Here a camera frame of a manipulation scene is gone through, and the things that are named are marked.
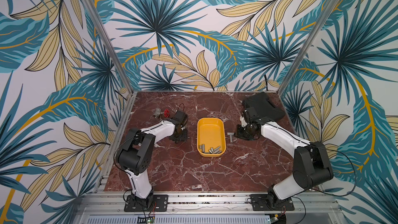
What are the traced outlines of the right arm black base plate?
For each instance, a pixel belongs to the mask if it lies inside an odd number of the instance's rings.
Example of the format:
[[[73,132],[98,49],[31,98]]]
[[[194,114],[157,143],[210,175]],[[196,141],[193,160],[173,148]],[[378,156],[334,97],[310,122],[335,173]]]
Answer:
[[[253,211],[293,211],[294,205],[291,198],[280,200],[273,195],[251,194],[249,202]]]

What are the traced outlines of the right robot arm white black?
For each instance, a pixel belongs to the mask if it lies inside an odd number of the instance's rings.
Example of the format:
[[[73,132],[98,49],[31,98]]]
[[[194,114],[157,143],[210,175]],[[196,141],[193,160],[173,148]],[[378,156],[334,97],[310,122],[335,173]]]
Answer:
[[[261,135],[293,158],[291,175],[268,190],[269,203],[284,201],[333,179],[332,166],[322,143],[296,136],[268,117],[260,117],[253,107],[244,110],[240,120],[236,131],[239,139],[253,140],[255,135]]]

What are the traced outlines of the yellow plastic storage tray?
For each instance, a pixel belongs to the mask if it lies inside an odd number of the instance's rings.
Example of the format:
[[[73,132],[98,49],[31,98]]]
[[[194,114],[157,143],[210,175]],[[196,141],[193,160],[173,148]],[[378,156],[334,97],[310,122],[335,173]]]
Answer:
[[[220,154],[203,154],[199,150],[199,146],[204,144],[206,149],[218,146],[221,147]],[[202,157],[219,157],[223,155],[227,149],[226,132],[224,123],[219,118],[201,118],[197,124],[197,146],[198,152]]]

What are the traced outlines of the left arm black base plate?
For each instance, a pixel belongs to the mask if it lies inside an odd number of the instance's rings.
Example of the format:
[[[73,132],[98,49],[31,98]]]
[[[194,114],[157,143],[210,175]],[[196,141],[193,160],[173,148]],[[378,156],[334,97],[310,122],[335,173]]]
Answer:
[[[166,212],[168,199],[168,195],[149,195],[146,199],[129,195],[126,198],[124,212]]]

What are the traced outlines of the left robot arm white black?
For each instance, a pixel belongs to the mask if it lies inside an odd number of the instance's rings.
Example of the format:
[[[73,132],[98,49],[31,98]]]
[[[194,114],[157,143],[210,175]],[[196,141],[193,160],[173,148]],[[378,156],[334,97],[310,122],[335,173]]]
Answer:
[[[186,125],[188,115],[177,111],[171,118],[142,129],[131,128],[125,140],[119,145],[114,163],[129,177],[132,193],[130,202],[145,209],[153,202],[153,188],[149,182],[147,169],[150,165],[154,145],[164,138],[176,143],[184,142],[188,138]]]

